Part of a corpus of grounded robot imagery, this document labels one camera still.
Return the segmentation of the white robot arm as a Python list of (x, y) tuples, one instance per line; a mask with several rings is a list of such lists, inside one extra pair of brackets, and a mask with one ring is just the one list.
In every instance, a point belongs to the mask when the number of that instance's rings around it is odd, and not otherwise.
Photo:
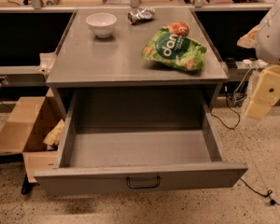
[(244, 111), (246, 119), (261, 120), (280, 100), (280, 0), (259, 25), (237, 41), (237, 45), (254, 49), (257, 58), (269, 65), (260, 72)]

